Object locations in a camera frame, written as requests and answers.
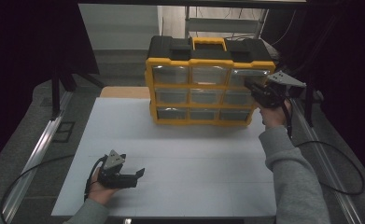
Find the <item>yellow storage organizer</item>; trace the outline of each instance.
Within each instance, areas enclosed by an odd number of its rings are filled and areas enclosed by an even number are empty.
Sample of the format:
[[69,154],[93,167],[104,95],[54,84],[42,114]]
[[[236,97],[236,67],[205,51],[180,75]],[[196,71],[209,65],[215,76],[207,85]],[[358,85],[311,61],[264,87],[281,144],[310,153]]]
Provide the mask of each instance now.
[[159,124],[249,125],[255,100],[244,80],[264,84],[275,65],[258,39],[153,36],[145,78]]

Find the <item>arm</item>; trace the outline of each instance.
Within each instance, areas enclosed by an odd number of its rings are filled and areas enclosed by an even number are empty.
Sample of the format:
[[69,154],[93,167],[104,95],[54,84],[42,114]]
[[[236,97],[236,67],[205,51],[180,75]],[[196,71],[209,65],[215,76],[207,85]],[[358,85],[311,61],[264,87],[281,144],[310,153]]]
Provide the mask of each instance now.
[[64,224],[101,224],[105,223],[109,211],[105,207],[118,189],[107,189],[97,182],[99,169],[91,178],[90,193],[86,202],[77,213]]
[[290,142],[279,109],[260,106],[266,125],[260,141],[266,153],[266,166],[274,173],[276,223],[330,223],[316,173]]

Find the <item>clear plastic drawer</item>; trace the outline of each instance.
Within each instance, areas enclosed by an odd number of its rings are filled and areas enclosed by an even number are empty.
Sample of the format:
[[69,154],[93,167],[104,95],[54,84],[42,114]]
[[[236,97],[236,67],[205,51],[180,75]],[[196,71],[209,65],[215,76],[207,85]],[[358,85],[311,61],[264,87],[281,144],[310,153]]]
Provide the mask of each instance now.
[[249,110],[244,109],[221,109],[219,119],[245,121],[248,118],[249,113]]
[[223,97],[224,105],[252,105],[255,100],[251,96],[251,91],[226,91]]
[[187,108],[157,107],[158,119],[186,119]]
[[263,85],[268,75],[270,75],[269,70],[232,69],[229,79],[229,86],[244,87],[246,78],[251,82]]
[[191,108],[190,119],[214,120],[218,115],[218,109]]
[[190,101],[195,104],[219,104],[223,90],[191,89]]
[[158,104],[185,104],[188,101],[188,89],[156,88]]
[[155,83],[187,84],[189,68],[185,66],[152,66]]
[[201,85],[224,85],[229,72],[220,66],[195,66],[191,70],[191,82]]

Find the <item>white table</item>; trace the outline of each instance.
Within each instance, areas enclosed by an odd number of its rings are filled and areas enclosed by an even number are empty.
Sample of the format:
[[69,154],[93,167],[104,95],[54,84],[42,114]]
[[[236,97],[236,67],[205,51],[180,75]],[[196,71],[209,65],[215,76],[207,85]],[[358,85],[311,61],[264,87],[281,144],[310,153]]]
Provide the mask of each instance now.
[[110,216],[273,216],[263,130],[258,111],[248,127],[157,125],[148,99],[97,98],[52,215],[75,214],[92,166],[115,149],[127,154],[122,174],[146,171],[136,188],[114,195]]

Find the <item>floor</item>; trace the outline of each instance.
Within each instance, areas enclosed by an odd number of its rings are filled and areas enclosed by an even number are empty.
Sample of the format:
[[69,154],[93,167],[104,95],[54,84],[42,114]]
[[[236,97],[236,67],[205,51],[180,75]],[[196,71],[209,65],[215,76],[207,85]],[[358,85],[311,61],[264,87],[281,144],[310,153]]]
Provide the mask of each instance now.
[[[192,8],[191,16],[205,17],[217,15],[220,18],[238,18],[241,9],[239,8]],[[240,18],[257,18],[260,14],[259,9],[244,9]],[[163,9],[164,16],[164,35],[173,37],[183,37],[185,18],[184,8],[181,7],[165,7]],[[200,32],[198,34],[190,34],[192,36],[204,36]],[[276,54],[270,46],[269,51]],[[96,59],[100,68],[100,76],[96,76],[106,85],[113,86],[145,86],[144,73],[145,71],[145,51],[95,51]],[[74,122],[74,128],[71,136],[65,140],[63,133],[56,133],[53,142],[49,145],[44,161],[61,157],[74,153],[79,144],[81,135],[83,134],[87,119],[91,113],[92,105],[95,98],[99,96],[101,90],[88,82],[87,80],[74,76],[78,88],[73,93],[72,99],[65,110],[63,122]],[[45,127],[51,117],[51,88],[50,82],[45,82],[35,88],[33,93],[34,100],[27,111],[26,116],[21,121],[19,128],[10,138],[0,155],[0,201],[4,195],[7,186],[19,175],[25,163],[28,161],[33,148],[43,133]],[[351,149],[334,130],[331,124],[327,121],[324,114],[319,108],[319,104],[314,105],[313,123],[315,125],[318,137],[326,142],[329,142],[347,154],[365,178],[365,170],[360,162],[355,158]],[[306,134],[303,132],[301,124],[297,118],[293,120],[294,126],[294,144],[298,144],[307,140]],[[309,162],[313,164],[321,181],[326,182],[326,177],[319,166],[316,156],[309,147],[302,147],[302,154]],[[346,190],[357,190],[360,186],[358,174],[354,168],[348,164],[339,154],[330,152],[330,159],[335,167],[340,178],[346,185]],[[25,197],[21,202],[20,208],[16,211],[16,215],[12,223],[62,223],[67,220],[65,217],[52,217],[50,215],[52,207],[58,197],[58,193],[63,185],[63,180],[68,172],[71,164],[71,159],[56,161],[53,164],[45,165],[39,168],[35,178],[28,189]],[[323,189],[324,197],[330,210],[330,218],[332,223],[348,223],[345,219],[344,212],[341,209],[335,193],[328,189]],[[351,197],[355,204],[358,213],[361,217],[360,223],[365,223],[365,191],[359,196]],[[122,220],[110,217],[106,223],[121,223]],[[133,223],[181,223],[175,220],[152,220],[152,221],[134,221]],[[243,223],[242,220],[223,220],[221,223]],[[272,217],[255,217],[246,220],[246,223],[273,223]]]

